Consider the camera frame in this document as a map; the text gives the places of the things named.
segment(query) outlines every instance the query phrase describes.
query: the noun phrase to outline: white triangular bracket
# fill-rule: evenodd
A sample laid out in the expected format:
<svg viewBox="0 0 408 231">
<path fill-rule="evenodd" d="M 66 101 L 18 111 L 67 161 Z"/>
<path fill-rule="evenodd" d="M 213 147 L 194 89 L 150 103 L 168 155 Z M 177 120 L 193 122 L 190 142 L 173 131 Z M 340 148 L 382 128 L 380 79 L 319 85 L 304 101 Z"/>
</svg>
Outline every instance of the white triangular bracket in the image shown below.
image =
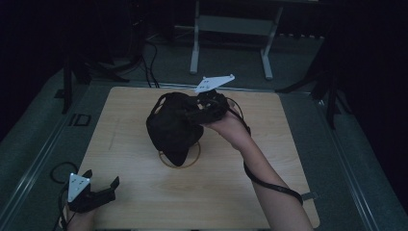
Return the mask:
<svg viewBox="0 0 408 231">
<path fill-rule="evenodd" d="M 69 175 L 68 202 L 72 202 L 90 184 L 90 179 L 71 173 Z"/>
<path fill-rule="evenodd" d="M 200 93 L 218 88 L 228 82 L 235 80 L 234 75 L 219 76 L 219 77 L 203 77 L 201 83 L 195 88 L 194 92 Z"/>
</svg>

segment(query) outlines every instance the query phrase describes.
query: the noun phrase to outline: wooden table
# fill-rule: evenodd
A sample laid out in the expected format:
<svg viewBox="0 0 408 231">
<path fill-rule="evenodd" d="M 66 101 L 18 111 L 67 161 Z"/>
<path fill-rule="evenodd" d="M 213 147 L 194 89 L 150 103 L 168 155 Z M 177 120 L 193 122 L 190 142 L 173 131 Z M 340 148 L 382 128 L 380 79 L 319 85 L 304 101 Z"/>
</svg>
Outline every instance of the wooden table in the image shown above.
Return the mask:
<svg viewBox="0 0 408 231">
<path fill-rule="evenodd" d="M 171 91 L 113 88 L 89 143 L 80 173 L 92 169 L 91 189 L 106 189 L 115 177 L 116 200 L 100 207 L 96 228 L 246 229 L 268 228 L 238 151 L 205 129 L 201 155 L 191 167 L 166 167 L 151 142 L 145 121 L 158 98 Z M 252 137 L 287 184 L 309 192 L 279 96 L 274 93 L 218 90 L 238 102 Z M 192 147 L 186 164 L 197 153 Z M 304 208 L 314 225 L 313 200 Z"/>
</svg>

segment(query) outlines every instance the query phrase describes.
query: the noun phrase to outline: dark background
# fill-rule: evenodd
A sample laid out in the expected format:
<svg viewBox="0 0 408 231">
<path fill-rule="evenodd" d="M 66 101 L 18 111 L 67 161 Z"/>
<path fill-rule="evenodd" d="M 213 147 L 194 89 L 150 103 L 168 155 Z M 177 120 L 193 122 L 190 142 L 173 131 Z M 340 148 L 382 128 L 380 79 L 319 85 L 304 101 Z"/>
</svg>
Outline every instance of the dark background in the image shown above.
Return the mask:
<svg viewBox="0 0 408 231">
<path fill-rule="evenodd" d="M 119 55 L 126 55 L 120 53 L 123 47 L 115 46 L 114 33 L 104 34 L 107 28 L 130 26 L 121 24 L 125 19 L 104 21 L 101 18 L 106 18 L 107 12 L 96 9 L 93 1 L 69 2 L 0 1 L 0 141 L 48 78 L 63 67 L 67 51 L 80 50 L 106 63 L 111 61 L 115 48 Z M 114 1 L 99 2 L 111 4 L 113 9 L 117 6 Z M 174 24 L 192 25 L 193 1 L 157 0 L 147 5 L 144 1 L 120 2 L 125 3 L 122 7 L 133 4 L 133 10 L 138 12 L 133 21 L 154 25 L 170 40 Z M 407 3 L 353 1 L 353 5 L 348 4 L 352 10 L 344 10 L 339 4 L 347 5 L 347 1 L 320 2 L 329 7 L 288 5 L 278 33 L 296 38 L 326 37 L 328 52 L 322 55 L 326 62 L 321 66 L 336 70 L 340 89 L 407 210 Z"/>
</svg>

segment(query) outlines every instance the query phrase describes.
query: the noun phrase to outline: wrist strap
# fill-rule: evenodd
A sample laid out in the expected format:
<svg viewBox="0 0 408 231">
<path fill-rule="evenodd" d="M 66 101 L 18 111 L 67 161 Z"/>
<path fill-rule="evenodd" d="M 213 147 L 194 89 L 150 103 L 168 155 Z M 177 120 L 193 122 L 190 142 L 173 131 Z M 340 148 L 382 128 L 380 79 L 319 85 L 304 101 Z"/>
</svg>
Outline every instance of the wrist strap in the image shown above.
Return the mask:
<svg viewBox="0 0 408 231">
<path fill-rule="evenodd" d="M 273 185 L 273 184 L 270 184 L 270 183 L 267 183 L 267 182 L 264 182 L 264 181 L 258 179 L 254 174 L 252 174 L 252 172 L 249 170 L 249 168 L 246 166 L 245 163 L 243 163 L 243 169 L 245 169 L 246 175 L 253 182 L 255 182 L 258 185 L 263 186 L 265 188 L 268 188 L 268 189 L 271 189 L 271 190 L 275 190 L 275 191 L 278 191 L 278 192 L 281 192 L 281 193 L 286 193 L 286 194 L 289 194 L 291 196 L 294 196 L 300 202 L 300 204 L 303 205 L 303 199 L 302 199 L 302 196 L 299 193 L 297 193 L 297 192 L 295 192 L 295 191 L 293 191 L 291 189 L 288 189 L 288 188 L 285 188 L 285 187 L 282 187 L 282 186 Z"/>
</svg>

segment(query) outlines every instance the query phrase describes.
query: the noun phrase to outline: light wood surface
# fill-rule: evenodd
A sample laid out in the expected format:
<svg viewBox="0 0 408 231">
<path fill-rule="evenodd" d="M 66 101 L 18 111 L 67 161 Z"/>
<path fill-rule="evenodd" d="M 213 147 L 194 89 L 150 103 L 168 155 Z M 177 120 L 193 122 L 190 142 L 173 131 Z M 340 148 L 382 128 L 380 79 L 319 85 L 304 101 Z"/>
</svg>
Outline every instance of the light wood surface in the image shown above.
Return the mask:
<svg viewBox="0 0 408 231">
<path fill-rule="evenodd" d="M 195 95 L 178 89 L 111 90 L 80 168 L 80 173 L 92 169 L 95 192 L 120 178 L 116 200 L 98 209 L 96 228 L 268 228 L 240 153 L 216 132 L 205 128 L 201 156 L 193 166 L 173 169 L 161 162 L 145 121 L 158 98 L 172 91 Z M 218 92 L 238 102 L 253 139 L 291 189 L 309 192 L 279 96 Z M 186 164 L 196 153 L 192 147 Z M 304 208 L 319 226 L 313 200 L 305 201 Z"/>
</svg>

